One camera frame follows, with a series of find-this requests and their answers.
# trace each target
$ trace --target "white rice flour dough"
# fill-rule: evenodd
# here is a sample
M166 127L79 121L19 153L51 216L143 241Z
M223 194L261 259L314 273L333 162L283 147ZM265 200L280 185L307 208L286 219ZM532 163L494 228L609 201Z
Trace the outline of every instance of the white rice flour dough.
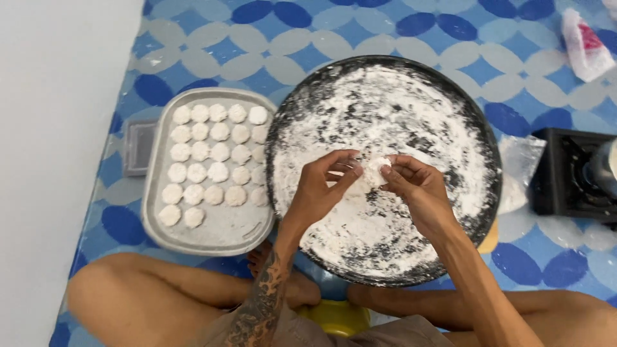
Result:
M216 123L210 131L210 136L217 141L225 141L230 137L230 129L225 123Z
M266 184L266 167L260 165L253 169L253 172L251 172L251 180L256 185L262 186Z
M249 122L255 125L264 124L268 120L268 111L263 106L255 106L249 111Z
M196 161L206 160L206 158L210 156L210 145L203 141L193 143L191 147L191 156Z
M173 163L167 171L169 180L173 183L182 183L186 179L186 166L179 162Z
M199 207L191 207L184 212L184 224L189 228L196 228L204 221L204 210Z
M369 187L378 188L387 183L381 175L381 167L384 165L392 165L390 160L386 157L378 157L362 163L362 167L364 168L362 179Z
M219 142L212 147L210 157L218 162L224 162L230 158L230 148L225 143Z
M229 176L230 171L222 162L214 162L210 165L210 169L208 169L208 177L210 177L214 183L225 182Z
M266 125L258 125L253 128L251 138L253 141L259 144L266 143L266 137L268 136L268 127Z
M231 106L227 113L234 123L242 123L246 119L246 110L239 104Z
M177 183L170 183L161 192L161 199L165 204L177 204L182 199L182 186Z
M173 161L185 162L191 156L191 147L186 143L177 143L172 146L169 154Z
M262 186L256 188L251 193L251 202L255 206L266 206L268 204L268 195L266 194L266 189Z
M221 104L214 104L210 106L210 120L213 122L221 122L227 118L227 110L225 106Z
M246 202L246 190L241 186L231 186L225 193L225 202L229 206L242 206Z
M223 202L223 197L225 195L225 191L223 188L214 185L208 187L208 189L204 192L204 200L210 205L218 205Z
M191 111L191 119L197 123L203 123L210 118L210 111L206 105L195 105Z
M184 124L191 120L191 110L187 105L178 107L172 115L172 120L176 124Z
M196 205L201 203L204 198L204 187L200 185L189 185L186 187L184 194L184 201L190 205Z
M210 127L204 123L197 123L191 128L191 134L196 141L205 140L208 137Z
M236 125L231 131L231 139L236 144L245 143L249 137L251 137L251 131L242 124Z
M208 171L199 163L191 164L186 172L186 178L193 183L201 183L206 177L208 177Z
M263 162L266 161L263 145L257 146L253 149L253 159L255 159L255 161L259 164L263 164Z
M237 162L240 165L244 165L251 158L251 150L243 144L237 145L231 151L231 160Z
M233 172L231 173L231 179L237 185L245 185L249 182L249 180L251 180L251 172L246 167L239 166L233 169Z
M186 125L179 125L172 130L169 135L175 143L186 143L191 139L191 128Z
M182 211L176 205L167 205L159 212L159 220L166 227L176 225L182 216Z

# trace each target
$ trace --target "person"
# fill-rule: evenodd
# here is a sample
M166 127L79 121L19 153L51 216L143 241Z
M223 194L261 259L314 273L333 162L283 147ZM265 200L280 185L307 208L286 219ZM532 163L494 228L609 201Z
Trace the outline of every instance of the person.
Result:
M302 235L336 205L363 169L353 150L307 164L274 245L248 255L254 282L119 253L81 269L68 308L107 346L525 346L609 347L617 312L571 291L502 292L447 199L442 174L404 155L381 168L382 189L400 196L418 231L435 247L456 291L351 285L352 303L404 317L349 339L327 335L291 309L320 300L317 285L292 270ZM343 176L331 174L343 172ZM331 188L326 181L336 181ZM235 311L226 309L238 306ZM435 327L451 332L440 333Z

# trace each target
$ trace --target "rectangular baking tray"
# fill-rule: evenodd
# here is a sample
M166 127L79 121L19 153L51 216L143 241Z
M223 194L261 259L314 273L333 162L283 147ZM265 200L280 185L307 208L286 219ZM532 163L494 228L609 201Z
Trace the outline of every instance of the rectangular baking tray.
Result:
M152 145L141 208L144 229L158 245L173 251L201 256L235 256L254 249L268 236L275 221L274 213L269 205L257 207L250 202L250 199L239 207L231 207L225 202L211 206L202 201L197 206L205 211L205 219L202 225L197 228L185 226L182 219L176 225L166 227L157 218L160 210L165 207L160 195L162 190L170 183L167 170L173 163L169 155L169 151L174 145L169 134L176 127L176 124L172 121L172 115L180 106L187 105L192 108L196 104L206 106L221 104L226 109L229 109L233 104L240 104L247 112L254 106L263 106L269 113L267 125L271 124L276 113L276 106L266 97L250 91L232 88L196 88L173 98L161 113L159 127ZM235 123L229 118L223 122L229 126L230 131L235 126ZM190 127L193 124L194 122L190 121L186 125ZM212 128L214 123L208 120L206 124ZM253 127L249 123L248 117L241 124L247 126L250 130ZM210 136L204 141L210 147L216 143ZM227 144L230 151L236 146L231 137L224 143ZM244 145L252 151L259 144L249 139ZM190 158L184 164L188 167L195 162L197 161ZM208 158L201 164L208 169L213 162L213 159ZM230 177L227 181L216 184L227 191L229 187L235 185L231 179L231 173L238 165L231 158L224 163L230 171ZM244 166L252 171L259 165L263 164L258 164L251 159ZM180 183L184 189L190 184L192 182L188 180ZM209 178L201 183L204 188L213 184ZM247 196L250 197L251 191L258 185L249 182L242 187L246 190ZM184 212L191 206L181 200L178 207Z

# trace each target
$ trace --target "hand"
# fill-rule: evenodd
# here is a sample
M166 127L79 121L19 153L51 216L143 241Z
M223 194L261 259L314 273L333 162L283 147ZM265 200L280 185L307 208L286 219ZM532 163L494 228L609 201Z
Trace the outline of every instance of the hand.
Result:
M283 223L294 224L297 236L302 236L311 224L321 220L343 197L343 194L358 177L363 169L354 157L359 151L339 149L304 165L300 183L291 206L283 218ZM330 173L342 172L343 176ZM326 182L337 182L328 187Z
M445 191L443 173L411 156L387 157L392 167L384 165L381 168L381 175L387 181L381 189L405 201L422 235L432 242L452 228L461 229Z

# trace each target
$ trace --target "gray shorts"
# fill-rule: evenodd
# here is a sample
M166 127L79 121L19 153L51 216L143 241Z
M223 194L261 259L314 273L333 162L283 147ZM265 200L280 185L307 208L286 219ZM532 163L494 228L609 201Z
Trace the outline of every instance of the gray shorts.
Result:
M212 322L196 340L197 346L219 347L227 337L237 311ZM326 334L310 319L287 305L281 312L273 347L455 347L422 316L410 316L378 325L350 338Z

